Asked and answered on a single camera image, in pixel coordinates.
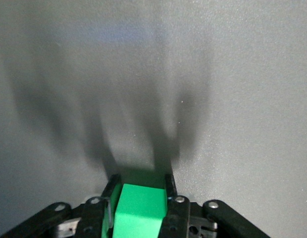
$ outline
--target black metal bracket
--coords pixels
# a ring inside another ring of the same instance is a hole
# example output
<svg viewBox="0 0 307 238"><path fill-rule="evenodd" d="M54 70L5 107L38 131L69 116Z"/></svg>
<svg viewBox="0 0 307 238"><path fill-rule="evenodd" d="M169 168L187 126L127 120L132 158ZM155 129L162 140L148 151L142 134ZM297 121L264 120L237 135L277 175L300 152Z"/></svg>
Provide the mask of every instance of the black metal bracket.
<svg viewBox="0 0 307 238"><path fill-rule="evenodd" d="M165 175L164 182L167 214L158 238L269 238L226 203L211 200L201 207L178 195L173 175ZM54 203L0 238L112 238L121 190L120 175L112 175L101 196L74 209L64 202ZM59 236L60 226L67 227L67 222L75 226L72 233Z"/></svg>

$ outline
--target gray surface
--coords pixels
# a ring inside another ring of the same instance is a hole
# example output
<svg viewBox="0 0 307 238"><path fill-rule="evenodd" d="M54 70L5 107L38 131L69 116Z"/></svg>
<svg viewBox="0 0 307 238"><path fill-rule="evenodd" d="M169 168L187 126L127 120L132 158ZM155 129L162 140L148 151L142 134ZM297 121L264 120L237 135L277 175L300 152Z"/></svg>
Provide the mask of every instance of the gray surface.
<svg viewBox="0 0 307 238"><path fill-rule="evenodd" d="M0 1L0 234L170 161L307 237L307 1Z"/></svg>

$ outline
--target bolt head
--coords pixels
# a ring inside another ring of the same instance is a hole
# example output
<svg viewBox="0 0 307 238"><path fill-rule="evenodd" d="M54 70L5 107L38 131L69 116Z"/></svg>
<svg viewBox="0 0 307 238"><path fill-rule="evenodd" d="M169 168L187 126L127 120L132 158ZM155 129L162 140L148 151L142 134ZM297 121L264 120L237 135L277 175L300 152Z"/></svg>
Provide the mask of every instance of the bolt head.
<svg viewBox="0 0 307 238"><path fill-rule="evenodd" d="M217 202L209 202L209 203L208 203L208 206L209 206L210 208L218 208Z"/></svg>
<svg viewBox="0 0 307 238"><path fill-rule="evenodd" d="M63 210L64 208L65 208L65 205L64 205L64 204L59 204L54 210L55 210L56 212L58 212L58 211Z"/></svg>
<svg viewBox="0 0 307 238"><path fill-rule="evenodd" d="M177 196L177 197L175 198L175 201L178 202L178 203L182 203L182 202L185 201L185 199L184 199L184 197L182 197L182 196Z"/></svg>
<svg viewBox="0 0 307 238"><path fill-rule="evenodd" d="M98 197L95 197L91 200L91 204L97 204L99 203L100 199Z"/></svg>

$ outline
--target silver screw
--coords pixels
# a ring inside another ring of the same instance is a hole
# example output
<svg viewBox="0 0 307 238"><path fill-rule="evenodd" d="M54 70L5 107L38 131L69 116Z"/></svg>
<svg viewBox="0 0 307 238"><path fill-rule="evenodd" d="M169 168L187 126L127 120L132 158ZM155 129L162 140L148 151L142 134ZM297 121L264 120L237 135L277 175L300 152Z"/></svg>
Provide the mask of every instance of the silver screw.
<svg viewBox="0 0 307 238"><path fill-rule="evenodd" d="M217 204L216 202L209 202L209 203L208 203L208 206L209 206L210 208L218 208L218 204Z"/></svg>
<svg viewBox="0 0 307 238"><path fill-rule="evenodd" d="M177 196L177 197L175 198L175 201L178 202L178 203L182 203L182 202L184 202L184 197Z"/></svg>
<svg viewBox="0 0 307 238"><path fill-rule="evenodd" d="M64 204L59 204L56 208L55 208L55 211L58 212L58 211L61 211L65 208L65 205Z"/></svg>
<svg viewBox="0 0 307 238"><path fill-rule="evenodd" d="M95 198L93 198L93 199L91 200L91 203L92 203L92 204L97 204L99 201L100 201L100 199L97 198L97 197L95 197Z"/></svg>

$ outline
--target green cube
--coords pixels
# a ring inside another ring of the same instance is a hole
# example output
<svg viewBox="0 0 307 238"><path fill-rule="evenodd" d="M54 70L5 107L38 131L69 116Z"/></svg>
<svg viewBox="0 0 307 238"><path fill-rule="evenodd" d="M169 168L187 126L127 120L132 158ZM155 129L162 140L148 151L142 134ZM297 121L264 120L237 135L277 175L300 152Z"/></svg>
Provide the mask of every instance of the green cube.
<svg viewBox="0 0 307 238"><path fill-rule="evenodd" d="M113 238L157 238L166 213L164 189L124 184L115 212Z"/></svg>

